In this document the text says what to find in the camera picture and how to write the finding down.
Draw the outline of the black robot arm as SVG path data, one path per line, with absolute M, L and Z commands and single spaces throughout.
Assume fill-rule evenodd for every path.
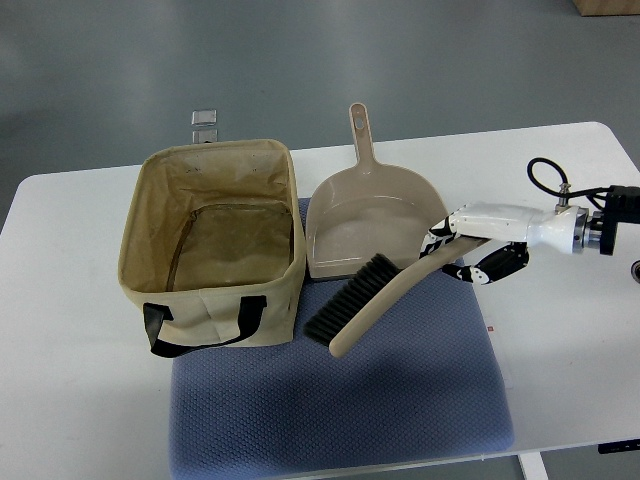
M 534 168 L 544 164 L 553 168 L 560 177 L 558 190 L 552 190 L 535 176 Z M 537 157 L 527 164 L 529 181 L 542 192 L 557 198 L 556 215 L 571 210 L 568 218 L 572 227 L 571 252 L 581 253 L 585 248 L 612 256 L 619 224 L 639 224 L 639 187 L 611 185 L 571 191 L 564 169 L 553 160 Z

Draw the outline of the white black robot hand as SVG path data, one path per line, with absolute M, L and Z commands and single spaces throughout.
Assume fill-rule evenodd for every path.
M 596 246 L 599 236 L 592 233 L 592 219 L 586 208 L 578 206 L 543 211 L 507 204 L 469 204 L 429 229 L 421 254 L 429 255 L 462 237 L 502 241 L 501 248 L 475 265 L 442 267 L 445 274 L 465 282 L 494 283 L 527 266 L 530 246 L 545 244 L 566 254 Z

